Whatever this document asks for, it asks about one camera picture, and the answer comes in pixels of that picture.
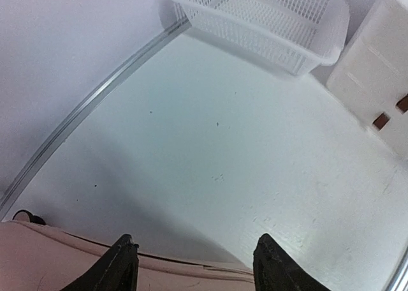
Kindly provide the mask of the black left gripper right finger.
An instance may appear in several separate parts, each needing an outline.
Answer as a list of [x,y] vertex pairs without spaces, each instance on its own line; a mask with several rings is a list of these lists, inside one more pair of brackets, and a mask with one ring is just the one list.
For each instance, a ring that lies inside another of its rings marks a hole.
[[327,291],[305,272],[269,235],[263,234],[253,253],[255,289],[260,291]]

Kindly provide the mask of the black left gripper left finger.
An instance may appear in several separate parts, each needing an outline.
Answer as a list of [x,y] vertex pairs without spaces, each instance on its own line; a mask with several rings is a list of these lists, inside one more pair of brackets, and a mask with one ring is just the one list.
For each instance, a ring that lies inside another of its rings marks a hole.
[[87,272],[63,290],[136,290],[138,248],[129,234],[122,235]]

